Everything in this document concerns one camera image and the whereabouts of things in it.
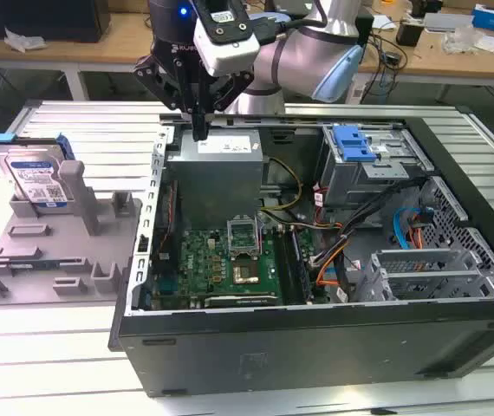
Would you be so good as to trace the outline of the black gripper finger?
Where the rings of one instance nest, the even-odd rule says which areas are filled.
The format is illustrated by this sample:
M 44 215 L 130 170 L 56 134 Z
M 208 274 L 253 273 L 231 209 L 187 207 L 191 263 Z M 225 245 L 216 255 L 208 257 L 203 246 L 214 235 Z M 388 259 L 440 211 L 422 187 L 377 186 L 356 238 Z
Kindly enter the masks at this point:
M 200 109 L 190 77 L 191 65 L 183 54 L 141 57 L 133 68 L 137 80 L 171 110 L 179 110 L 192 126 L 192 137 L 200 141 Z
M 251 71 L 213 77 L 202 71 L 199 78 L 199 140 L 207 139 L 211 117 L 224 111 L 254 80 Z

